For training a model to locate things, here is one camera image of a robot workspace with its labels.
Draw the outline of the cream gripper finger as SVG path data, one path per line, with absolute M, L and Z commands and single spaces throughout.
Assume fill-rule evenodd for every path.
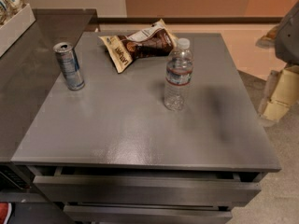
M 298 100 L 299 66 L 294 65 L 279 71 L 278 84 L 263 115 L 269 120 L 279 121 Z
M 262 115 L 266 109 L 267 103 L 271 100 L 271 95 L 278 84 L 279 72 L 272 70 L 266 80 L 263 90 L 263 98 L 259 104 L 258 112 Z

